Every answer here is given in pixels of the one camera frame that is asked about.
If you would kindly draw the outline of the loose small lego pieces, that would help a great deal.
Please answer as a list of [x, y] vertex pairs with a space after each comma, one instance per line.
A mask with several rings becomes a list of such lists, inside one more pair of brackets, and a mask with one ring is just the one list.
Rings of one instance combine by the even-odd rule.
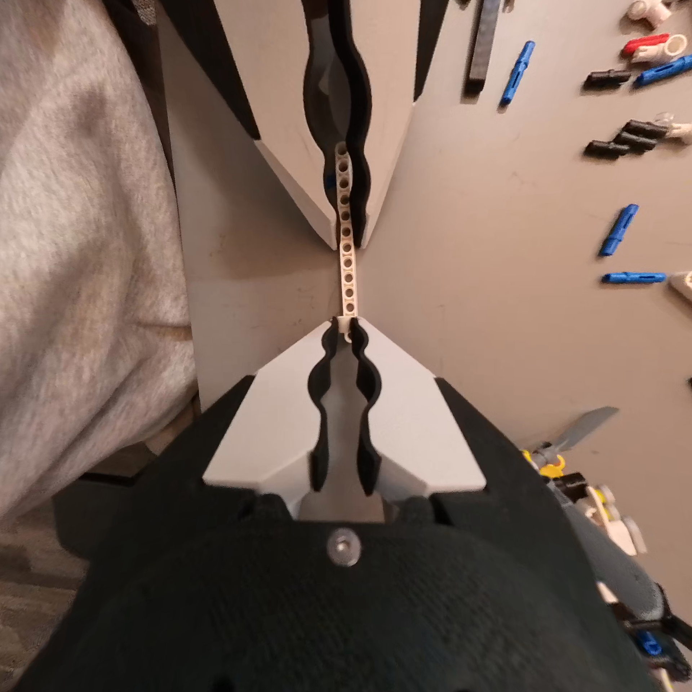
[[[645, 23], [651, 30], [658, 30], [672, 16], [672, 1], [631, 1], [625, 18], [631, 23]], [[626, 68], [611, 68], [589, 73], [584, 82], [584, 91], [617, 91], [629, 84], [633, 91], [634, 80], [641, 72], [664, 65], [682, 56], [691, 54], [688, 38], [682, 33], [650, 32], [629, 40], [621, 49], [620, 55], [627, 63]], [[652, 151], [665, 139], [677, 139], [681, 143], [691, 142], [691, 126], [675, 124], [671, 117], [656, 120], [628, 120], [608, 141], [592, 140], [584, 148], [584, 157], [595, 160], [616, 161], [629, 154], [642, 155]]]

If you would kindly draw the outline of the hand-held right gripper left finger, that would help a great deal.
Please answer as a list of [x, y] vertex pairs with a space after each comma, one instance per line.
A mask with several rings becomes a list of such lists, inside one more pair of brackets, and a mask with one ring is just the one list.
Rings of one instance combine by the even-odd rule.
[[323, 398], [338, 338], [332, 318], [257, 371], [203, 474], [206, 485], [279, 496], [291, 515], [323, 488], [329, 468]]

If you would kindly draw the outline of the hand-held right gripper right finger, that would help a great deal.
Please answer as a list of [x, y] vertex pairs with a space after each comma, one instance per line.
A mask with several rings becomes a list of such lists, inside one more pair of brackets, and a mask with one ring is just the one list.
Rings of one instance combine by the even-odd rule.
[[356, 450], [365, 495], [397, 505], [486, 489], [437, 377], [363, 318], [351, 320], [351, 349], [365, 401]]

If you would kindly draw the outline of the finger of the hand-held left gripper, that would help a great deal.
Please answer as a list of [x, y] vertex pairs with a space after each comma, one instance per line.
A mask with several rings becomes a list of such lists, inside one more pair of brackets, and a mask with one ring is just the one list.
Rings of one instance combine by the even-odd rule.
[[353, 1], [354, 45], [369, 81], [363, 152], [369, 169], [361, 247], [374, 232], [410, 125], [417, 65], [417, 1]]
[[336, 212], [324, 188], [324, 154], [307, 122], [310, 55], [301, 1], [216, 1], [259, 135], [257, 149], [316, 234], [336, 250]]

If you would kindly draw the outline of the lego helicopter model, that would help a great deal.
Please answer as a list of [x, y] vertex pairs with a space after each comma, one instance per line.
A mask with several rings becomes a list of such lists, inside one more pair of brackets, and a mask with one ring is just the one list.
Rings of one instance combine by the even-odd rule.
[[691, 625], [670, 609], [660, 584], [636, 561], [646, 544], [636, 522], [622, 515], [605, 485], [592, 485], [581, 473], [568, 473], [564, 454], [612, 418], [611, 406], [581, 415], [552, 441], [524, 458], [540, 473], [564, 511], [592, 568], [601, 599], [619, 622], [647, 667], [658, 691], [674, 691], [691, 681]]

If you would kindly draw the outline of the long thin white lego beam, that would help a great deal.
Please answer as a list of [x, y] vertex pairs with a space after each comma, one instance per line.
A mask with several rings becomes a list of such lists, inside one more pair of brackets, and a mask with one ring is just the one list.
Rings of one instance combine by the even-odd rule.
[[338, 252], [340, 261], [341, 305], [343, 315], [359, 314], [356, 274], [356, 249], [350, 195], [352, 187], [352, 164], [345, 142], [335, 147], [336, 210], [338, 220]]

